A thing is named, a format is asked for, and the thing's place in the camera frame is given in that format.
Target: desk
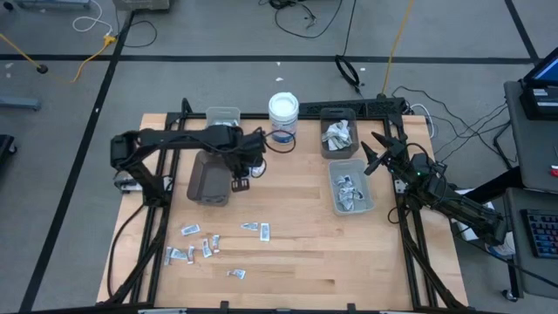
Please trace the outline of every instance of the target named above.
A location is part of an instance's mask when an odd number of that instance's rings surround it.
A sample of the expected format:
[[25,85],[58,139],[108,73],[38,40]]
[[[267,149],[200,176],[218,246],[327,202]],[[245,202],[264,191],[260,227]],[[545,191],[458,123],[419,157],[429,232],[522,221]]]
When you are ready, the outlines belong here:
[[466,196],[479,203],[486,203],[503,195],[507,188],[532,188],[558,193],[558,180],[550,175],[550,165],[558,163],[554,149],[555,146],[558,147],[558,121],[527,119],[520,102],[523,93],[521,83],[506,82],[504,91],[520,165]]
[[[165,114],[146,114],[141,128],[163,129]],[[202,129],[204,119],[188,119],[186,129]],[[417,142],[433,156],[424,117],[404,116],[408,142]],[[384,148],[371,131],[384,133],[377,121],[360,120],[358,138],[377,152]],[[245,119],[242,128],[251,132],[269,122]],[[155,298],[157,307],[341,310],[347,303],[359,310],[411,310],[403,247],[399,228],[387,221],[394,207],[391,176],[380,167],[370,177],[376,207],[370,213],[337,217],[333,214],[328,180],[328,160],[320,154],[318,120],[299,120],[296,149],[292,154],[267,152],[266,174],[250,181],[250,190],[232,194],[224,208],[202,207],[186,197],[196,150],[184,150],[174,188],[165,246],[196,247],[195,264],[173,260],[163,266]],[[145,160],[155,169],[157,156]],[[365,159],[359,149],[353,158]],[[115,230],[141,204],[141,194],[124,195]],[[467,304],[457,254],[446,217],[428,209],[421,211],[432,267],[447,288]],[[124,230],[117,244],[113,289],[128,276],[137,262],[146,211]],[[261,242],[259,233],[240,228],[243,222],[269,222],[271,241]],[[184,237],[180,229],[199,223],[201,232]],[[201,239],[221,235],[221,252],[210,258],[201,254]],[[227,270],[244,269],[240,280]],[[419,267],[419,283],[423,279]],[[144,272],[139,300],[146,299],[151,267]],[[106,300],[106,272],[98,300]],[[424,289],[421,300],[426,304]]]
[[[520,210],[531,208],[558,211],[556,204],[558,204],[558,195],[527,191],[519,188],[509,188],[504,197],[507,215],[510,216],[511,225],[515,230],[515,261],[522,268],[531,270],[535,274],[544,276],[553,282],[558,282],[558,272],[556,271],[558,260],[536,258],[533,256]],[[520,291],[524,290],[536,296],[558,299],[558,290],[556,288],[538,279],[526,276],[522,272],[518,273],[518,279],[520,279],[518,280]]]

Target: white container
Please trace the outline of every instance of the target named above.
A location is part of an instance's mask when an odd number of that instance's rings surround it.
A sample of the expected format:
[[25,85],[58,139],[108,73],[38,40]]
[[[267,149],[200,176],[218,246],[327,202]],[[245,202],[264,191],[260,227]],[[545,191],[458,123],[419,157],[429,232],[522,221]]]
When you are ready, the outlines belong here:
[[[269,100],[269,119],[271,131],[281,130],[296,135],[298,122],[298,99],[290,92],[278,92]],[[277,132],[271,138],[278,143],[287,144],[293,140],[290,134]]]

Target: yellow cable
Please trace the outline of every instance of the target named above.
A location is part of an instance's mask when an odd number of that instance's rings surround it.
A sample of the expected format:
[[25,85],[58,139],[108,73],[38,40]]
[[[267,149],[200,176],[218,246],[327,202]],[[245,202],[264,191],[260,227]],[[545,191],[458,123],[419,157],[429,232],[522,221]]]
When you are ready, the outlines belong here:
[[12,43],[6,36],[3,35],[3,33],[0,33],[0,38],[3,39],[3,41],[5,41],[6,43],[8,43],[13,49],[15,49],[20,55],[24,56],[24,58],[27,59],[27,61],[31,62],[33,65],[35,65],[38,69],[41,68],[41,65],[38,64],[37,62],[35,62],[32,58],[30,58],[28,55],[25,54],[25,52],[21,51],[21,49],[19,49],[16,44]]
[[405,28],[405,24],[407,23],[407,18],[409,17],[409,13],[411,13],[412,4],[415,0],[409,0],[409,5],[407,6],[407,11],[405,12],[405,17],[403,17],[403,21],[401,22],[401,26],[399,26],[398,35],[395,37],[395,43],[391,48],[390,58],[387,61],[387,69],[385,70],[385,78],[384,78],[384,87],[382,87],[382,94],[385,94],[385,89],[387,88],[387,83],[390,80],[390,69],[391,69],[391,60],[393,59],[393,55],[395,54],[395,49],[398,47],[399,38],[403,33],[403,29]]
[[94,55],[90,56],[84,62],[82,62],[81,65],[79,65],[78,73],[76,73],[76,77],[73,78],[73,80],[71,80],[70,83],[76,83],[76,81],[79,79],[79,76],[81,75],[81,71],[83,70],[85,64],[87,62],[95,59],[99,54],[103,53],[103,51],[106,49],[106,47],[108,47],[110,44],[114,43],[115,41],[116,41],[116,38],[114,38],[112,36],[105,36],[105,44],[103,44],[103,48],[101,48],[101,50],[97,51]]

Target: plastic container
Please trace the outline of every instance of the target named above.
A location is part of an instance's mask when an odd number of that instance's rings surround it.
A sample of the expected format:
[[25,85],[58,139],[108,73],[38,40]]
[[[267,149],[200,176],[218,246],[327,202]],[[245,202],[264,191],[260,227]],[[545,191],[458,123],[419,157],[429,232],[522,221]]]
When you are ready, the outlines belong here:
[[[328,127],[332,124],[346,119],[349,128],[350,139],[352,144],[349,147],[330,151],[328,142],[322,142],[322,134],[324,134]],[[357,115],[355,111],[350,108],[324,108],[320,112],[320,143],[322,145],[322,157],[325,159],[349,159],[359,148],[358,144],[358,131],[357,131]]]
[[[298,99],[290,92],[278,92],[269,100],[269,119],[271,131],[283,130],[296,135],[298,122]],[[278,143],[287,144],[293,137],[287,133],[277,132],[271,138]]]
[[206,127],[214,125],[239,126],[241,111],[236,107],[209,107],[206,110]]
[[[368,186],[368,176],[364,174],[366,164],[363,160],[334,160],[330,162],[330,186],[333,196],[333,212],[336,215],[354,215],[369,212],[374,209],[374,201]],[[335,179],[339,175],[349,175],[353,186],[363,193],[363,200],[355,200],[354,209],[345,211],[343,205],[338,200],[339,186],[335,184]]]
[[225,206],[231,180],[230,170],[221,157],[200,151],[195,155],[187,198],[201,205]]

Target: white cable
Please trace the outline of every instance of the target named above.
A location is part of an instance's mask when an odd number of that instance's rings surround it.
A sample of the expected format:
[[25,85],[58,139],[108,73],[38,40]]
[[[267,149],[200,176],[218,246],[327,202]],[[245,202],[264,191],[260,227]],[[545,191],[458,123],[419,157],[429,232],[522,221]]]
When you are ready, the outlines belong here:
[[430,128],[431,128],[431,134],[430,134],[430,138],[434,137],[434,121],[432,121],[432,116],[430,115],[430,113],[428,112],[428,109],[426,109],[426,107],[422,104],[414,104],[411,106],[411,109],[413,107],[419,106],[421,107],[425,112],[426,112],[426,116],[428,116],[428,120],[430,120]]
[[[100,4],[97,3],[97,1],[95,0],[91,0],[91,2],[95,3],[97,5],[97,7],[99,8],[99,16],[97,18],[94,17],[78,17],[75,20],[73,20],[73,22],[71,23],[71,27],[73,27],[73,29],[75,31],[79,31],[79,32],[86,32],[86,31],[90,31],[93,26],[95,26],[96,23],[101,23],[104,24],[106,26],[109,27],[108,32],[106,33],[106,35],[111,35],[112,33],[112,25],[110,25],[109,23],[105,22],[105,21],[101,21],[100,18],[103,16],[103,8],[101,8]],[[76,27],[76,22],[81,20],[81,19],[86,19],[86,20],[91,20],[93,21],[93,24],[91,24],[91,26],[84,28],[84,29],[79,29]]]

